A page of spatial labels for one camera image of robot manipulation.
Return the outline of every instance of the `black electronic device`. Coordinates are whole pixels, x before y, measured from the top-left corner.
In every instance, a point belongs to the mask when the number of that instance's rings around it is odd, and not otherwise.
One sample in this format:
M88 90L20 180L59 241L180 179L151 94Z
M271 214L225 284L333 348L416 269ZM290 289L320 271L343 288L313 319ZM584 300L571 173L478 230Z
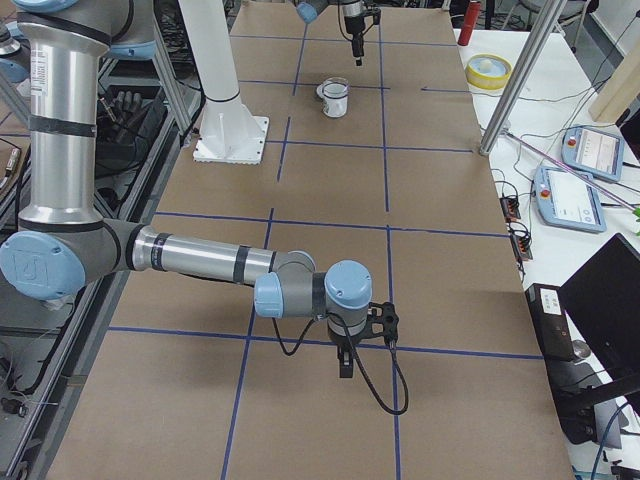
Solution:
M560 302L612 382L559 399L572 413L626 396L640 413L640 253L621 234L598 250L558 290Z
M575 356L567 317L558 298L558 287L532 284L526 292L531 320L545 359L572 361Z

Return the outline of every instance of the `red bottle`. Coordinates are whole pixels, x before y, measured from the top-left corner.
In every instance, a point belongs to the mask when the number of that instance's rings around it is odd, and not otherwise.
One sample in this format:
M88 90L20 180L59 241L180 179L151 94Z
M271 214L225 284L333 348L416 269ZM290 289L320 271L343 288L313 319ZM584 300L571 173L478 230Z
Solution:
M464 24L462 25L462 30L460 31L460 36L458 37L458 45L462 45L463 47L469 45L471 32L473 32L473 28L476 26L479 15L480 1L471 0L471 2L469 2L469 6L467 7L467 13L464 14Z

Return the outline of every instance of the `white mug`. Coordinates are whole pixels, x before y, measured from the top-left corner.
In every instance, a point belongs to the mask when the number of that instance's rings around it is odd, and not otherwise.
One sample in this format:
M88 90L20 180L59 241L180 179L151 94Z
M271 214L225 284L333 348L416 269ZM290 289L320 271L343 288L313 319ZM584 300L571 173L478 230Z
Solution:
M344 78L333 77L322 83L322 111L327 117L340 118L347 113L349 82Z

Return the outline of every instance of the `roll of tape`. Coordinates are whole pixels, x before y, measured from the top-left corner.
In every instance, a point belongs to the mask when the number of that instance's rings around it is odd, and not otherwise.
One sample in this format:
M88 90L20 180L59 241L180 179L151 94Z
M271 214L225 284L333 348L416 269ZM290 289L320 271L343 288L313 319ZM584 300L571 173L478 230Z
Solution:
M482 53L469 59L465 74L467 81L474 87L498 90L506 85L511 70L511 64L504 58Z

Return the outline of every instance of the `white desk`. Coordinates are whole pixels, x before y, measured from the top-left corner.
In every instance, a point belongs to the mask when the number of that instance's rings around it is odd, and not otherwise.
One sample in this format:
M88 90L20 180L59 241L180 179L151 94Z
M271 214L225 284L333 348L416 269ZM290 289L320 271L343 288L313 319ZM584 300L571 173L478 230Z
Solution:
M522 32L474 31L470 44L459 49L462 62L466 66L471 56L479 53L492 53L507 59L515 66L527 36L528 33ZM563 37L560 34L552 34L520 96L530 99L559 99L584 92L589 89L590 85L589 79L582 71ZM490 93L497 96L501 91L485 92L472 86L470 89L474 93L474 107L478 121L484 128L491 118L498 98L477 93ZM519 100L509 117L509 128L512 133L520 137L525 134L548 135L566 128L569 125L565 126L565 122L572 116L582 100L587 99L587 96L588 94L579 95L553 103ZM588 107L595 98L596 95L593 95L584 102L585 106L572 124L596 125L588 112ZM617 128L611 126L605 126L603 130L619 133ZM553 157L560 158L563 133L548 139L524 137L524 140L540 150L548 152ZM529 190L530 183L514 170L518 150L519 146L514 141L502 137L490 155L490 162L492 168L502 170L506 180L513 183L522 194ZM637 163L628 147L625 149L625 161ZM541 158L523 148L517 167L531 178L540 162ZM502 179L502 175L498 171L494 172L494 177L496 180ZM621 183L634 188L640 187L640 170L624 167ZM640 196L633 192L617 185L603 184L630 203L640 202ZM500 184L497 184L497 188L498 192L502 190ZM505 187L505 193L512 193L510 187ZM590 234L544 225L536 205L529 208L530 197L522 196L520 198L522 221L531 230L533 238L531 250L534 260L525 262L524 265L526 276L523 287L525 289L532 283L562 285L615 232L621 232L637 249L640 249L640 239L636 236L640 224L636 223L634 216L626 210L605 208L607 231L601 234ZM600 200L603 203L612 203L603 196ZM570 325L570 328L572 329L572 338L579 337L575 327ZM602 369L597 359L590 358L588 361L594 370ZM602 375L601 379L603 381L610 380L606 374ZM632 428L635 431L640 431L640 425L631 410L627 408L625 413L627 418L632 421ZM623 459L624 466L640 469L640 440L638 437L623 436L622 442L622 451L607 449L607 457L610 461ZM580 471L590 472L597 446L585 444L576 447L568 442L567 445L574 466ZM610 464L601 462L600 466L599 472L610 472Z

